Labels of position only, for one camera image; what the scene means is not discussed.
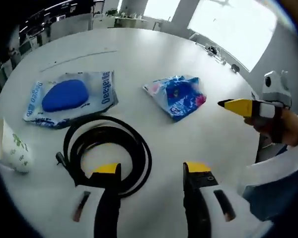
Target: white paper cup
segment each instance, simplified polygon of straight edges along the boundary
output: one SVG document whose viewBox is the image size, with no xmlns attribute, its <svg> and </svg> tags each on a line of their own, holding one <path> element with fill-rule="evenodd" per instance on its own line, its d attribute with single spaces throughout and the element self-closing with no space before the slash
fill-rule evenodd
<svg viewBox="0 0 298 238">
<path fill-rule="evenodd" d="M 0 119 L 0 164 L 27 173 L 33 166 L 31 150 L 15 134 L 4 119 Z"/>
</svg>

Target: plastic package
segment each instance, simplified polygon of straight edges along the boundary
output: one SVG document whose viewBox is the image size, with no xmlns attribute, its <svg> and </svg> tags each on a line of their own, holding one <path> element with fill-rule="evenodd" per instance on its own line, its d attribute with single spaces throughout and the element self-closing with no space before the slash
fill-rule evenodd
<svg viewBox="0 0 298 238">
<path fill-rule="evenodd" d="M 78 79 L 88 90 L 88 100 L 83 105 L 57 112 L 46 112 L 42 108 L 45 95 L 58 83 Z M 39 126 L 64 128 L 76 119 L 93 113 L 103 113 L 118 103 L 114 87 L 114 72 L 66 73 L 55 81 L 38 81 L 33 85 L 23 119 Z"/>
<path fill-rule="evenodd" d="M 143 88 L 175 121 L 194 112 L 207 98 L 200 79 L 189 75 L 156 80 Z"/>
</svg>

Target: white round table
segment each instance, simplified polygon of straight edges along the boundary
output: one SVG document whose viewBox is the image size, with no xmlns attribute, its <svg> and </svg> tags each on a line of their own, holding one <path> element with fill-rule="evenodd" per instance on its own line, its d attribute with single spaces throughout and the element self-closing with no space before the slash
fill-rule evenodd
<svg viewBox="0 0 298 238">
<path fill-rule="evenodd" d="M 22 119 L 34 81 L 51 80 L 66 72 L 114 70 L 119 104 L 107 114 L 136 129 L 152 153 L 148 181 L 136 194 L 122 200 L 118 237 L 187 237 L 183 162 L 205 162 L 216 179 L 232 189 L 236 189 L 240 170 L 255 162 L 259 134 L 245 125 L 243 118 L 217 105 L 224 99 L 251 99 L 251 87 L 229 68 L 192 41 L 144 29 L 87 31 L 31 52 L 12 72 L 0 94 L 0 118 L 4 117 L 34 152 L 35 164 L 29 174 L 0 166 L 17 208 L 44 235 L 54 208 L 75 187 L 55 159 L 62 151 L 67 128 L 51 130 Z M 142 86 L 182 74 L 200 77 L 207 101 L 183 120 L 173 122 Z M 87 161 L 121 162 L 126 176 L 131 170 L 128 153 L 118 145 L 110 145 L 111 149 L 106 146 L 94 148 Z"/>
</svg>

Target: hand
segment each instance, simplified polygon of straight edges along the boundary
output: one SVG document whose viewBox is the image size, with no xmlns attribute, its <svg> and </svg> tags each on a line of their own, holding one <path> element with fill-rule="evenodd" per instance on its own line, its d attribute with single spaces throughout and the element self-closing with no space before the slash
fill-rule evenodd
<svg viewBox="0 0 298 238">
<path fill-rule="evenodd" d="M 283 109 L 282 120 L 285 126 L 282 143 L 290 146 L 297 146 L 298 145 L 298 116 L 288 109 Z M 248 125 L 253 126 L 254 129 L 259 133 L 270 137 L 270 132 L 272 130 L 272 122 L 262 127 L 255 126 L 254 119 L 252 118 L 245 118 L 244 122 Z"/>
</svg>

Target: bright window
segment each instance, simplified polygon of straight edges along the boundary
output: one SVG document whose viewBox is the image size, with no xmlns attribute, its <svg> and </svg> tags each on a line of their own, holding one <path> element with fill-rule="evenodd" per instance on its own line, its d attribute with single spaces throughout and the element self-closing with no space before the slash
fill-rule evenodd
<svg viewBox="0 0 298 238">
<path fill-rule="evenodd" d="M 144 16 L 171 21 L 180 0 L 148 0 Z"/>
<path fill-rule="evenodd" d="M 251 71 L 271 40 L 276 21 L 275 14 L 255 0 L 200 0 L 188 28 L 208 37 Z"/>
<path fill-rule="evenodd" d="M 117 11 L 120 12 L 121 9 L 121 4 L 123 3 L 123 0 L 119 0 L 118 2 L 118 7 L 117 7 Z"/>
</svg>

